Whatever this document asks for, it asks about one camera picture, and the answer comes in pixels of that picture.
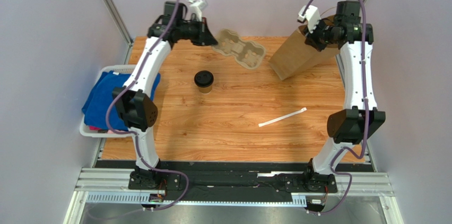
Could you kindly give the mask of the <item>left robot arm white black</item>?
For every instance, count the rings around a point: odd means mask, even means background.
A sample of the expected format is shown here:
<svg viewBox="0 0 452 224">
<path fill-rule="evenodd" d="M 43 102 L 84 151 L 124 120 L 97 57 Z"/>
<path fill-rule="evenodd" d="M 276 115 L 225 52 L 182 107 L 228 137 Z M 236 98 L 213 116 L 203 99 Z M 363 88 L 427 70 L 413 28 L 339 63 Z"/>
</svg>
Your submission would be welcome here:
<svg viewBox="0 0 452 224">
<path fill-rule="evenodd" d="M 178 40 L 189 40 L 195 46 L 217 45 L 208 29 L 202 11 L 205 0 L 188 0 L 189 6 L 167 1 L 164 12 L 149 27 L 143 54 L 123 87 L 114 88 L 112 96 L 119 118 L 134 138 L 136 167 L 131 173 L 134 182 L 158 184 L 167 174 L 159 169 L 153 126 L 158 108 L 151 100 L 152 87 L 160 67 Z"/>
</svg>

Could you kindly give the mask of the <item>brown paper bag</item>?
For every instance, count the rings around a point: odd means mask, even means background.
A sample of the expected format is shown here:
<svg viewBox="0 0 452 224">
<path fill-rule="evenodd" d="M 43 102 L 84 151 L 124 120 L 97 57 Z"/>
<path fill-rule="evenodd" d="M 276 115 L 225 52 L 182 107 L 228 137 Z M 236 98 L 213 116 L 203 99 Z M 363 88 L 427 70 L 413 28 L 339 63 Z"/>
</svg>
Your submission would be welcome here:
<svg viewBox="0 0 452 224">
<path fill-rule="evenodd" d="M 336 44 L 328 46 L 322 51 L 306 44 L 305 28 L 307 28 L 306 25 L 301 25 L 292 32 L 269 60 L 270 68 L 282 81 L 300 75 L 319 63 L 335 57 L 340 52 Z"/>
</svg>

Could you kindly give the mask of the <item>grey pulp cup carrier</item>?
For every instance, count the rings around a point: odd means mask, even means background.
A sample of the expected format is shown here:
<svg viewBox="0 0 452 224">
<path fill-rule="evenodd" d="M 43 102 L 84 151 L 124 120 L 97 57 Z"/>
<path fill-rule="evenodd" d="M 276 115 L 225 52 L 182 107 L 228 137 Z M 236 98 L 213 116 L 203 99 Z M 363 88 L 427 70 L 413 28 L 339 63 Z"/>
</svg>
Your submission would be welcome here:
<svg viewBox="0 0 452 224">
<path fill-rule="evenodd" d="M 243 40 L 235 31 L 229 29 L 220 30 L 215 36 L 218 44 L 212 49 L 225 57 L 233 57 L 242 67 L 248 70 L 258 68 L 265 55 L 266 48 L 252 40 Z"/>
</svg>

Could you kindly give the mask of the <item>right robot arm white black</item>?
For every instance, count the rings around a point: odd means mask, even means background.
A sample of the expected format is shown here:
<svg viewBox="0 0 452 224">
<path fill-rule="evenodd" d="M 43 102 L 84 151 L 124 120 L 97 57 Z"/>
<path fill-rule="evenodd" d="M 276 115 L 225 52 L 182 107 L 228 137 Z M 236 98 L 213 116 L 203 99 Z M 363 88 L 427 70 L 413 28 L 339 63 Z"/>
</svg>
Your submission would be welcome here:
<svg viewBox="0 0 452 224">
<path fill-rule="evenodd" d="M 317 51 L 336 45 L 344 69 L 343 109 L 329 116 L 329 138 L 303 173 L 306 190 L 316 192 L 332 186 L 337 162 L 346 152 L 352 152 L 358 144 L 365 151 L 367 140 L 385 122 L 386 114 L 378 109 L 372 88 L 373 26 L 367 22 L 361 3 L 338 2 L 331 25 L 313 5 L 301 9 L 299 20 L 307 23 L 305 43 Z"/>
</svg>

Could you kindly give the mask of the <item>black plastic cup lid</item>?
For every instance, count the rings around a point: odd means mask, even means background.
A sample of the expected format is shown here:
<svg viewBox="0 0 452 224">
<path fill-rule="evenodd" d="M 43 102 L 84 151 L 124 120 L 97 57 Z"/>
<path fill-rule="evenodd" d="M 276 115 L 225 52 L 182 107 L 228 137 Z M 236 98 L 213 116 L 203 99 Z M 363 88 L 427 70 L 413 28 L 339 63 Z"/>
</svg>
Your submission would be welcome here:
<svg viewBox="0 0 452 224">
<path fill-rule="evenodd" d="M 210 87 L 214 82 L 214 75 L 207 70 L 199 71 L 194 76 L 194 82 L 201 88 Z"/>
</svg>

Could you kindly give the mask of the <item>brown paper coffee cup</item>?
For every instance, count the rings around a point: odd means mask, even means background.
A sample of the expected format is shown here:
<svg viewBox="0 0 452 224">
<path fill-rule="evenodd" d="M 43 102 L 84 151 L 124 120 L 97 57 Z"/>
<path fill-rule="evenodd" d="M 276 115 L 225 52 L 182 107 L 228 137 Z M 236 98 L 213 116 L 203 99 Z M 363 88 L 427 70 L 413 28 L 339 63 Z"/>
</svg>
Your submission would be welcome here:
<svg viewBox="0 0 452 224">
<path fill-rule="evenodd" d="M 202 94 L 209 94 L 212 91 L 212 87 L 213 87 L 212 84 L 206 87 L 198 86 L 198 90 Z"/>
</svg>

